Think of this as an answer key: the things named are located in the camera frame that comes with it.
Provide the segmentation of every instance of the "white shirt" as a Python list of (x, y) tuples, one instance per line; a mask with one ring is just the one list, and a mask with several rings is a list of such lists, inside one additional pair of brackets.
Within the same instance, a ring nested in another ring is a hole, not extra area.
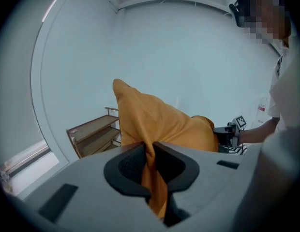
[[(271, 77), (270, 92), (275, 85), (280, 84), (281, 78), (284, 76), (286, 70), (290, 67), (291, 62), (295, 57), (297, 57), (300, 51), (300, 38), (297, 35), (297, 31), (293, 22), (291, 22), (291, 35), (288, 38), (288, 43), (289, 48), (285, 47), (283, 45), (283, 42), (281, 42), (282, 55), (279, 57), (274, 67), (274, 71)], [(271, 117), (280, 118), (275, 132), (283, 131), (286, 129), (285, 122), (272, 96), (270, 96), (268, 115)]]

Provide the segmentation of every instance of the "wooden shelving unit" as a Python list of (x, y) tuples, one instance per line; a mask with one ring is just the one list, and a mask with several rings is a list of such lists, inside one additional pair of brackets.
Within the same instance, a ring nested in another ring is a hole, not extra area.
[(120, 134), (120, 130), (111, 127), (111, 125), (117, 122), (119, 118), (109, 115), (109, 109), (117, 109), (107, 109), (108, 115), (66, 130), (80, 158), (116, 147), (112, 144), (112, 141)]

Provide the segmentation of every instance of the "person's arm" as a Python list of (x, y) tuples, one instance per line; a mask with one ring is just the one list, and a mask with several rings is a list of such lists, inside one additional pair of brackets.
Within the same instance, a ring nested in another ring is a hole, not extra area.
[(279, 122), (279, 118), (272, 118), (269, 121), (265, 122), (258, 128), (251, 130), (242, 130), (239, 136), (239, 144), (243, 143), (261, 143), (267, 136), (275, 132), (276, 126)]

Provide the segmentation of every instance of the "orange towel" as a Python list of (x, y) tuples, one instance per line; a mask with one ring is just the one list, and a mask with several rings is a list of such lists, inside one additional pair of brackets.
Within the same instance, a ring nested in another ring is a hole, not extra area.
[(190, 118), (161, 99), (140, 93), (119, 79), (113, 81), (117, 98), (121, 145), (146, 144), (147, 164), (142, 185), (151, 191), (149, 207), (162, 218), (165, 215), (167, 186), (155, 168), (153, 142), (161, 141), (198, 150), (218, 152), (213, 122), (202, 116)]

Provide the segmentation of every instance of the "person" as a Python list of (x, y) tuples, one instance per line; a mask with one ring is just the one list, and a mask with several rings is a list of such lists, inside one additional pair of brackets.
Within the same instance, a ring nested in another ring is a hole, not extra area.
[[(282, 55), (273, 70), (271, 90), (275, 84), (280, 82), (291, 61), (297, 57), (300, 51), (300, 40), (288, 9), (283, 0), (237, 0), (235, 4), (239, 12), (239, 17), (237, 17), (239, 27), (251, 27), (256, 31), (261, 31), (268, 38), (278, 40), (281, 45)], [(239, 144), (261, 143), (274, 132), (286, 129), (285, 122), (272, 96), (270, 96), (268, 115), (272, 119), (260, 127), (241, 131)]]

